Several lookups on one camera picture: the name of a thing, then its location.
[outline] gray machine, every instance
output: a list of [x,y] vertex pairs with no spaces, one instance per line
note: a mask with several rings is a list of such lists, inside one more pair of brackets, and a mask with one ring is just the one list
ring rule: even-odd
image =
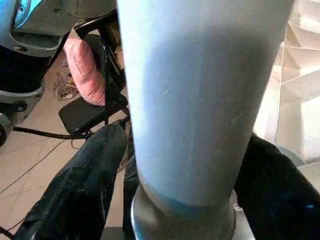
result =
[[[137,240],[253,239],[230,199],[293,2],[117,1],[140,180]],[[27,73],[0,86],[0,145],[41,99],[43,75],[74,24],[115,7],[0,2],[0,55]]]

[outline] metal base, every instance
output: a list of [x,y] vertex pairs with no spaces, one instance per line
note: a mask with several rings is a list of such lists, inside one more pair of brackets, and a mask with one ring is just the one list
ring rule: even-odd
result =
[[231,240],[235,231],[235,211],[225,207],[201,209],[201,214],[164,214],[140,186],[134,196],[131,221],[137,240]]

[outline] black metal bar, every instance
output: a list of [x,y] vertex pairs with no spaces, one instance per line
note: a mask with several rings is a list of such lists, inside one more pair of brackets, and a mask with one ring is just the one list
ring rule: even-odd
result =
[[100,35],[102,37],[103,43],[106,46],[107,54],[108,54],[108,57],[109,57],[109,59],[111,61],[111,64],[114,67],[114,70],[116,71],[116,74],[120,75],[121,74],[121,69],[118,66],[116,57],[114,55],[114,51],[111,48],[112,42],[110,40],[110,36],[109,36],[108,32],[106,31],[106,29],[104,27],[99,27],[98,31],[99,31],[99,33],[100,33]]
[[104,51],[104,124],[109,124],[109,75],[110,75],[110,60],[108,57],[108,46],[102,41],[103,51]]
[[64,45],[65,45],[65,43],[66,43],[66,41],[67,41],[67,39],[68,39],[68,37],[69,37],[69,34],[70,34],[70,32],[66,33],[66,34],[62,37],[61,42],[60,42],[60,45],[59,45],[57,51],[55,52],[55,54],[53,55],[53,57],[51,58],[47,69],[49,69],[49,68],[52,66],[52,64],[56,61],[56,59],[57,59],[57,57],[59,56],[61,50],[64,48]]
[[130,111],[126,106],[124,108],[122,108],[121,110],[125,115],[130,116]]
[[88,33],[93,30],[100,28],[101,26],[105,26],[111,22],[114,22],[118,19],[117,10],[114,9],[106,15],[98,17],[96,19],[87,21],[81,25],[74,27],[74,30],[78,34],[78,36],[83,39]]

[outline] beige tile floor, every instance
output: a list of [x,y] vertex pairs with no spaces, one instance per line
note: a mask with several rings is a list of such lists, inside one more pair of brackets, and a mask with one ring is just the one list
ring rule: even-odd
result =
[[[53,96],[53,84],[56,72],[68,71],[61,68],[64,56],[61,55],[45,76],[46,90],[42,100],[35,107],[31,115],[22,124],[23,127],[37,130],[66,134],[58,111],[68,101],[59,102]],[[110,121],[123,118],[118,112],[111,116]],[[61,140],[46,138],[31,134],[13,132],[4,147],[0,150],[0,191],[16,180],[34,163],[43,158]],[[83,144],[82,140],[74,142],[76,147]],[[0,195],[0,226],[8,229],[20,221],[30,208],[40,199],[46,187],[55,174],[76,153],[70,141],[63,142],[42,163],[20,179],[16,184]],[[124,171],[117,176],[115,190],[111,202],[111,210],[106,224],[121,226],[123,214],[123,178]],[[0,240],[7,239],[0,235]]]

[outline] floor tile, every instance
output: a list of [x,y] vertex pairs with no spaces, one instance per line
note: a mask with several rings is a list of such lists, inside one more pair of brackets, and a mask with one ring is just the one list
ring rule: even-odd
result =
[[20,225],[21,225],[21,223],[19,223],[17,226],[15,226],[14,228],[12,228],[12,229],[10,230],[10,233],[15,234],[15,233],[18,231]]
[[122,170],[116,176],[110,209],[109,209],[108,217],[105,223],[105,225],[108,227],[122,226],[122,220],[123,220],[123,214],[124,214],[124,208],[123,208],[124,177],[125,177],[125,170]]
[[10,228],[24,218],[32,206],[41,198],[46,188],[47,186],[42,186],[20,193],[3,227]]
[[109,123],[113,123],[113,122],[120,120],[120,119],[123,119],[125,117],[126,117],[126,115],[122,111],[118,111],[109,117]]
[[5,235],[1,234],[0,235],[0,240],[8,240],[9,238],[7,238]]
[[[39,156],[45,147],[45,143],[45,141],[37,142],[30,146],[1,155],[0,192],[9,184],[18,179],[38,161]],[[8,190],[1,194],[0,198],[18,193],[26,179],[27,176],[20,179],[12,187],[8,188]]]
[[12,195],[5,198],[0,198],[0,226],[4,226],[17,197],[17,195]]
[[9,154],[16,150],[26,148],[32,144],[44,141],[46,137],[27,134],[23,132],[12,132],[3,147],[0,148],[0,164],[3,154]]
[[[62,140],[49,139],[45,142],[39,155],[39,160],[47,155]],[[43,185],[48,185],[54,176],[63,166],[74,156],[77,149],[71,147],[71,141],[66,140],[59,145],[45,160],[35,167],[25,182],[23,190],[34,189]]]

